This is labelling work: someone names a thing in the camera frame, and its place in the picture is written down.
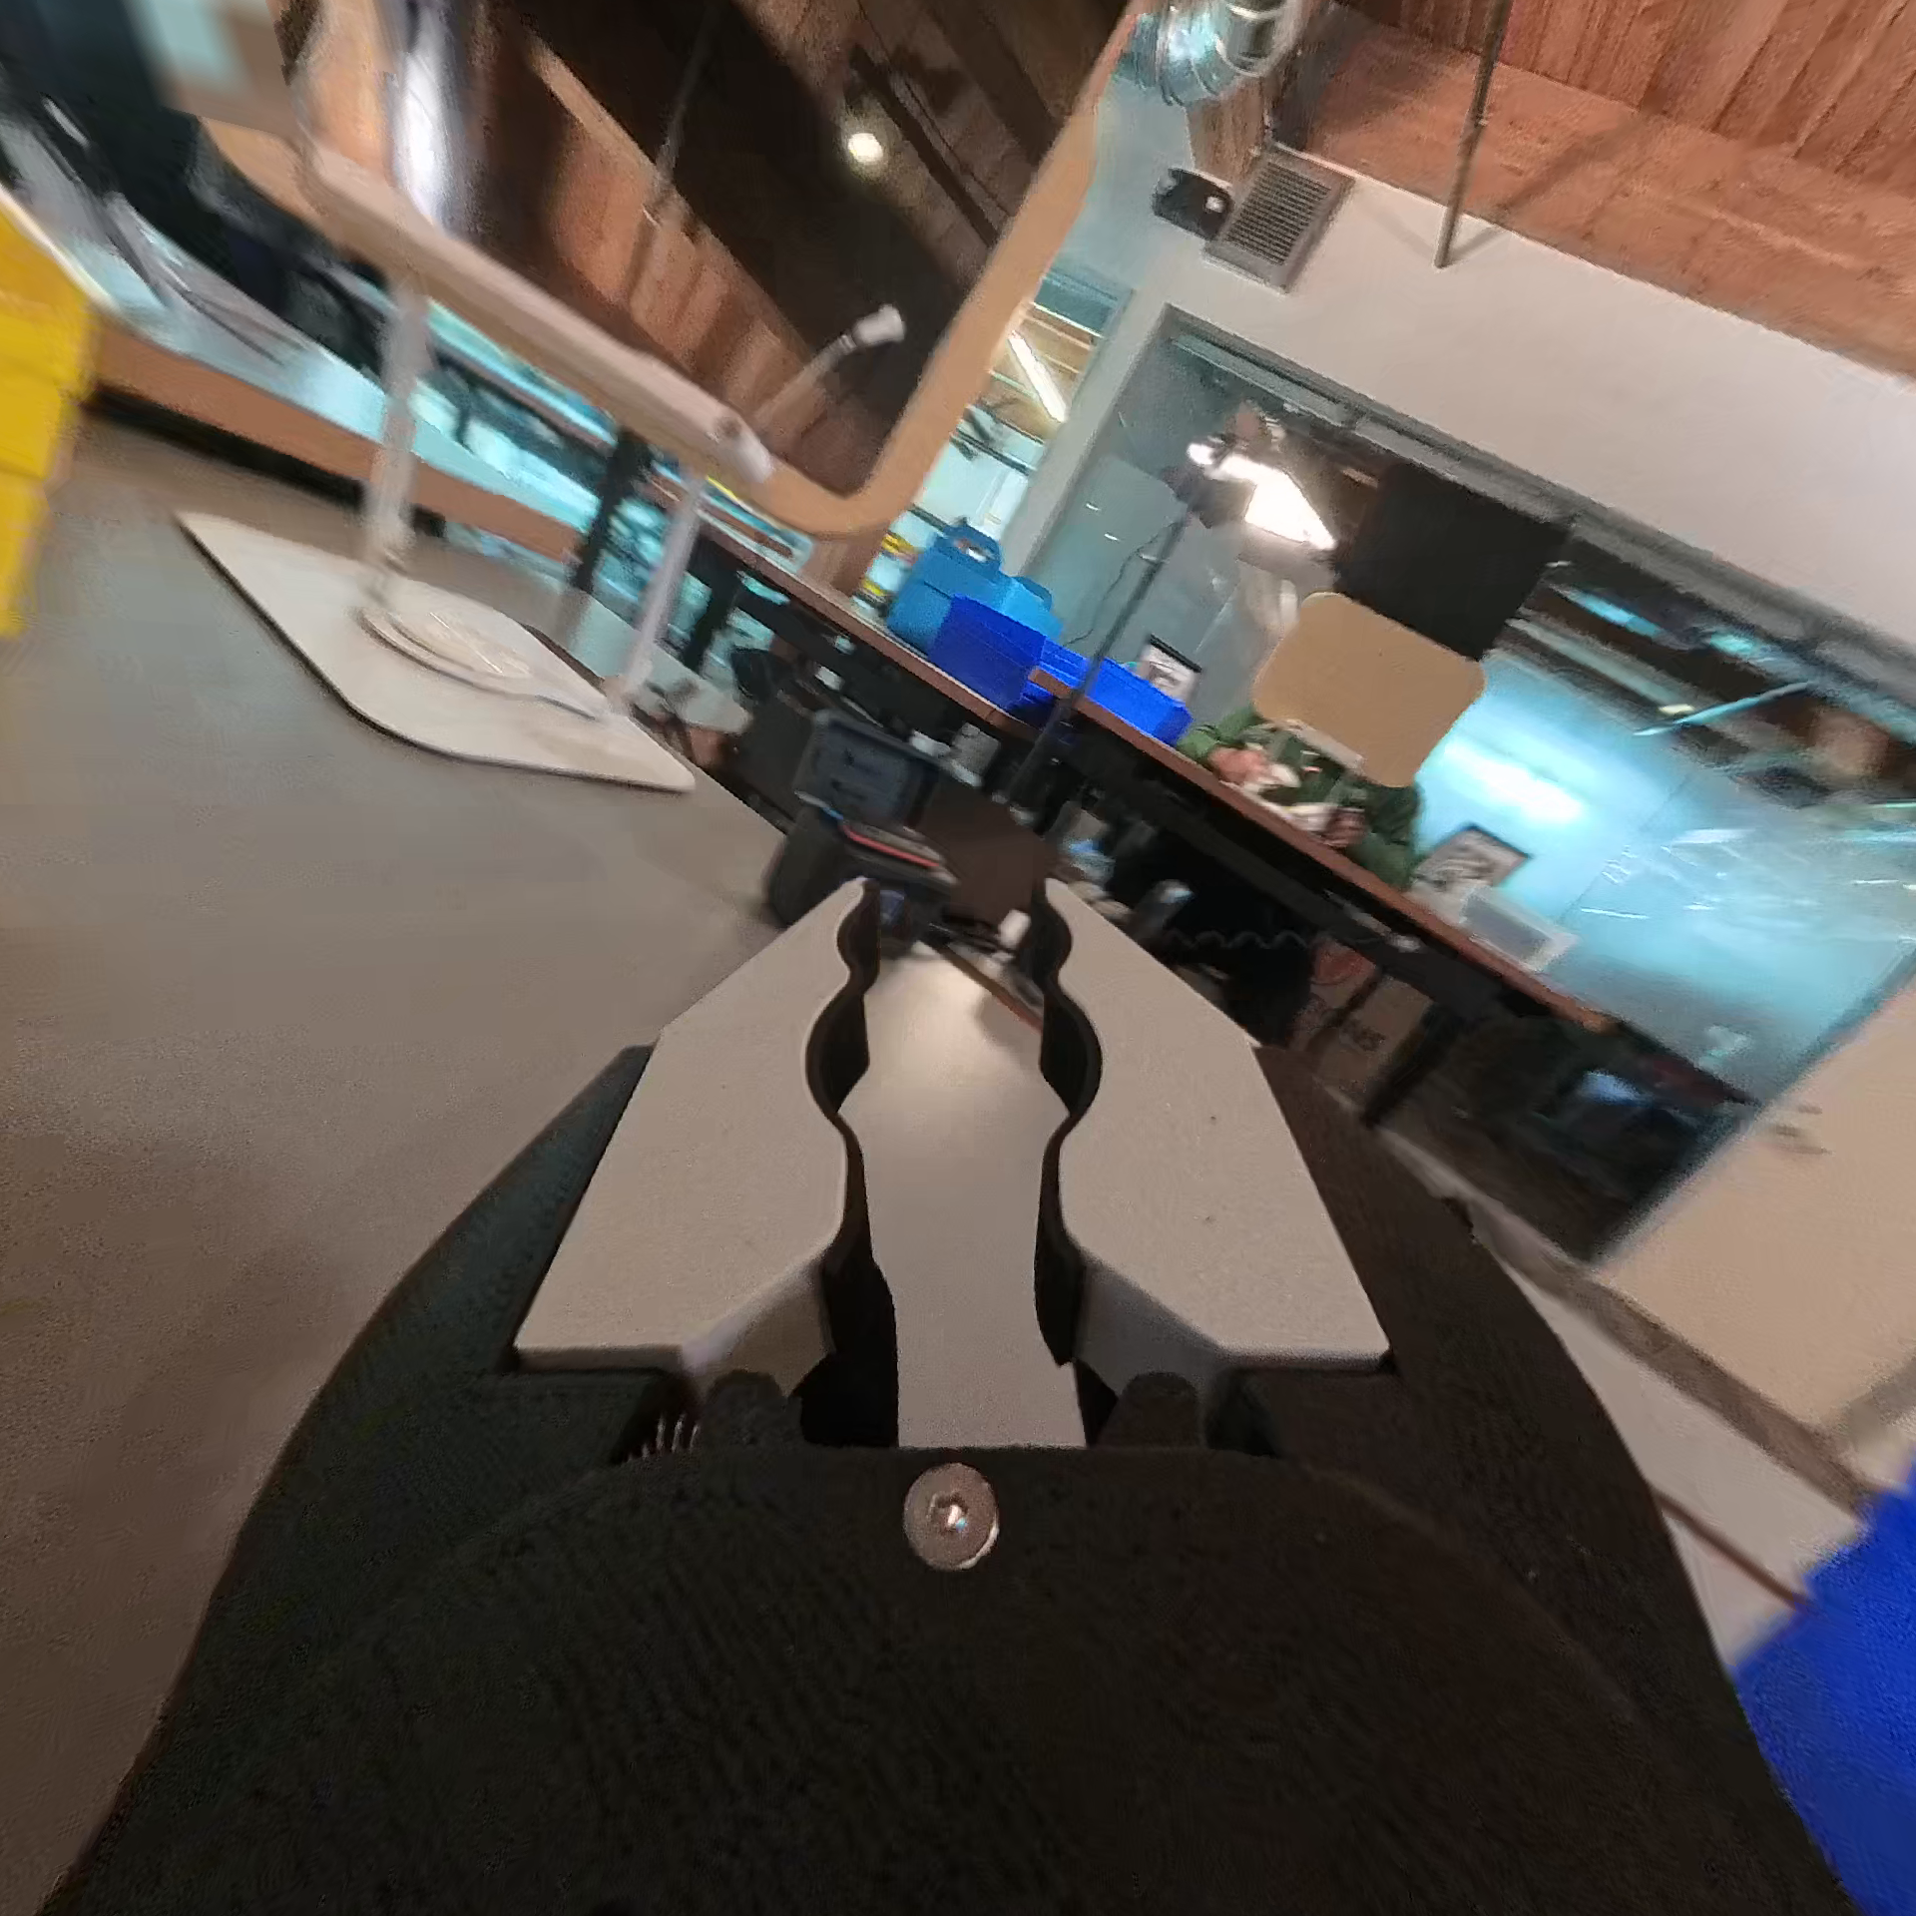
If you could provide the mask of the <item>brown cardboard box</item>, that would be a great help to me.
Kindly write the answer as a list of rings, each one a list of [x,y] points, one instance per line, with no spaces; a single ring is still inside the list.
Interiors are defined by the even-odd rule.
[[[1361,1103],[1429,1009],[1431,1001],[1418,986],[1369,967],[1318,977],[1292,1049],[1332,1096]]]

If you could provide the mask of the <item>grey desk with wood edge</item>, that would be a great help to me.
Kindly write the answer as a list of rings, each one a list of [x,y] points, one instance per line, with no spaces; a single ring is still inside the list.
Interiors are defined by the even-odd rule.
[[[846,708],[897,739],[922,733],[949,743],[962,729],[977,729],[994,743],[1034,741],[1033,723],[936,666],[842,592],[772,561],[716,522],[701,522],[694,577],[709,587],[718,624],[741,614],[768,629],[788,676],[833,708]]]
[[[320,347],[277,366],[213,329],[155,334],[106,320],[93,398],[139,431],[323,494],[364,490],[383,450],[386,401],[367,376]],[[436,424],[417,421],[414,445],[417,512],[550,561],[577,551],[581,527],[561,498],[514,483]]]
[[[1080,786],[1194,846],[1425,999],[1418,1029],[1381,1066],[1361,1103],[1362,1125],[1376,1133],[1446,1066],[1462,1037],[1502,1017],[1547,1017],[1595,1037],[1620,1029],[1613,1016],[1556,990],[1423,900],[1382,883],[1277,810],[1218,780],[1177,746],[1097,705],[1083,705],[1077,684],[1043,669],[1033,684],[1053,695],[1043,728],[1047,759],[1066,766]]]

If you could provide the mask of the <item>white door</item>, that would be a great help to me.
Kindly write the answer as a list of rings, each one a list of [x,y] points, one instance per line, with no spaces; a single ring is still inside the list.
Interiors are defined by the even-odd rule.
[[[1912,986],[1716,1145],[1596,1272],[1828,1439],[1912,1429]]]

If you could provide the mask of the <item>clear plastic container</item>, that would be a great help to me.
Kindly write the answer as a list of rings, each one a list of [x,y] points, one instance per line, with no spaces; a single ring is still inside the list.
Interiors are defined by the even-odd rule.
[[[1500,883],[1472,883],[1456,897],[1456,926],[1479,947],[1495,949],[1522,973],[1542,976],[1556,967],[1579,934],[1566,923],[1538,914]]]

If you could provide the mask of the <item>metal ceiling brace rod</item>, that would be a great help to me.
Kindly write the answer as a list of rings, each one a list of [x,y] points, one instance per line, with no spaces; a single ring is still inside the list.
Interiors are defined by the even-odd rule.
[[[1442,274],[1451,266],[1455,257],[1455,242],[1456,242],[1456,229],[1462,223],[1462,212],[1468,202],[1472,190],[1472,177],[1473,177],[1473,160],[1479,153],[1479,139],[1488,125],[1488,102],[1490,102],[1490,88],[1495,88],[1495,75],[1496,62],[1502,58],[1502,43],[1510,29],[1510,11],[1516,5],[1510,0],[1500,0],[1490,5],[1488,14],[1488,29],[1479,43],[1479,55],[1473,62],[1473,82],[1472,82],[1472,99],[1456,135],[1456,153],[1451,163],[1451,180],[1442,202],[1442,216],[1441,216],[1441,234],[1435,240],[1435,269]]]

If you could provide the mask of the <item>glass room window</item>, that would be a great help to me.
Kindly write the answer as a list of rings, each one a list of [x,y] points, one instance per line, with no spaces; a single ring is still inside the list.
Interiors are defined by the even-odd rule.
[[[1486,689],[1429,755],[1418,849],[1486,826],[1529,853],[1515,897],[1579,943],[1577,999],[1780,1097],[1912,976],[1912,678],[1874,635],[1577,490],[1334,387],[1185,313],[1160,316],[1017,567],[1061,635],[1128,592],[1120,561],[1177,510],[1185,454],[1255,408],[1329,551],[1251,522],[1191,530],[1113,655],[1201,664],[1197,721],[1248,702],[1265,641],[1247,582],[1329,591],[1329,560],[1391,463],[1423,464],[1569,544],[1486,655]]]

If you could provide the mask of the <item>blue plastic bin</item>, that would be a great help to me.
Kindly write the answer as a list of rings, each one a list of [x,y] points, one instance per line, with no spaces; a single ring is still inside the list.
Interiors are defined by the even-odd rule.
[[[903,645],[927,652],[952,601],[970,599],[997,611],[1043,638],[1061,635],[1061,618],[1040,582],[1006,574],[1001,544],[959,518],[913,561],[880,624]]]
[[[1194,718],[1188,708],[1160,684],[1138,676],[1127,661],[1101,659],[1080,708],[1097,711],[1150,739],[1177,746]]]
[[[982,702],[1033,718],[1054,698],[1039,678],[1080,684],[1083,655],[1020,615],[982,599],[952,599],[927,659]]]

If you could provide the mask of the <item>black battery charging case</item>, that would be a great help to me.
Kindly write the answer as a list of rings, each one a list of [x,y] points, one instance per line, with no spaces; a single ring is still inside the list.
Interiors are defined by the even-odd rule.
[[[796,926],[842,883],[879,889],[879,943],[900,956],[943,937],[954,872],[922,819],[943,773],[910,741],[818,712],[792,775],[799,813],[768,866],[768,917]]]

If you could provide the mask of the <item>white wall vent grille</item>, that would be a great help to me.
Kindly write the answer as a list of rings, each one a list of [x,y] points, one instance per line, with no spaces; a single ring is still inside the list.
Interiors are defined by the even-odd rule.
[[[1355,177],[1285,146],[1269,146],[1247,180],[1232,189],[1232,209],[1205,259],[1289,294],[1307,270]]]

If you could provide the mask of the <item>studio light on stand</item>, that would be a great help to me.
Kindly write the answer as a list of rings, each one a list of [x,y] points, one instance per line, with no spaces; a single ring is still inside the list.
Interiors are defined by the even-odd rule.
[[[1096,646],[1083,659],[1077,678],[1064,692],[1054,692],[1039,741],[997,795],[1001,803],[1020,816],[1034,810],[1043,775],[1061,759],[1064,736],[1096,689],[1103,661],[1191,527],[1222,530],[1251,522],[1257,534],[1279,540],[1301,534],[1302,544],[1329,551],[1332,540],[1321,512],[1309,504],[1301,484],[1277,468],[1277,443],[1279,434],[1272,420],[1255,408],[1242,408],[1225,431],[1201,443],[1201,460],[1185,454],[1174,478],[1167,483],[1177,501],[1174,515],[1133,560],[1120,561],[1108,591],[1116,592],[1128,582],[1128,592],[1116,601],[1116,611],[1101,605],[1091,622]]]

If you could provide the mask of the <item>large silver ventilation duct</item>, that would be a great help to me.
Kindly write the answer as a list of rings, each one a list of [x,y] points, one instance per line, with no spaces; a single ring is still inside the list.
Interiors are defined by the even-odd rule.
[[[1311,11],[1311,4],[1155,4],[1134,16],[1116,79],[1174,109],[1222,102],[1295,55]]]

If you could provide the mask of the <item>wooden framed mirror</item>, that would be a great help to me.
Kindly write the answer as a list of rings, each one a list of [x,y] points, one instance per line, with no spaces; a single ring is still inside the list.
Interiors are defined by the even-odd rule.
[[[155,4],[166,99],[386,283],[360,552],[209,560],[388,736],[688,792],[632,702],[709,490],[863,561],[987,387],[1096,172],[1138,4]],[[675,497],[609,684],[406,578],[431,320],[588,398]]]

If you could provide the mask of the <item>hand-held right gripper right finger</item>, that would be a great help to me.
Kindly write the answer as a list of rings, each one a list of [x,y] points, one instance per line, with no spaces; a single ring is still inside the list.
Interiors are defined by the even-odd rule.
[[[1391,1378],[1386,1329],[1257,1046],[1073,887],[1033,903],[1043,1145],[1034,1308],[1087,1446],[1127,1393],[1205,1439],[1247,1384]]]

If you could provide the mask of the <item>black wall monitor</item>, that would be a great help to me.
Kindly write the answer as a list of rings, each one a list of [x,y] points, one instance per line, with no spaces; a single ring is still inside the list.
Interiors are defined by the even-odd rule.
[[[1438,646],[1482,661],[1569,544],[1569,522],[1532,515],[1423,464],[1391,463],[1342,540],[1334,591]]]

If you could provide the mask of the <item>blue bin with white label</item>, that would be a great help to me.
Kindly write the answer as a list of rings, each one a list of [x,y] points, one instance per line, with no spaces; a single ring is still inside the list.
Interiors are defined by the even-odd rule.
[[[1878,1498],[1734,1673],[1780,1787],[1861,1914],[1912,1910],[1912,1488]]]

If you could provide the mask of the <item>yellow plastic bin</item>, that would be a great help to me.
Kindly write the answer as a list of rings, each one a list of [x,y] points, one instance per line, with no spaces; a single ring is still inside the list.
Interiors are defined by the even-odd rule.
[[[55,490],[98,374],[102,290],[2,190],[2,638],[35,601]]]

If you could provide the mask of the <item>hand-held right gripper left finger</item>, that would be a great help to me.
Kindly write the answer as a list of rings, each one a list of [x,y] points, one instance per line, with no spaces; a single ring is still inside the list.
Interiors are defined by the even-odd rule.
[[[897,1442],[897,1318],[843,1121],[876,977],[856,877],[662,1029],[515,1329],[521,1369],[662,1371],[696,1399],[762,1374],[813,1439]]]

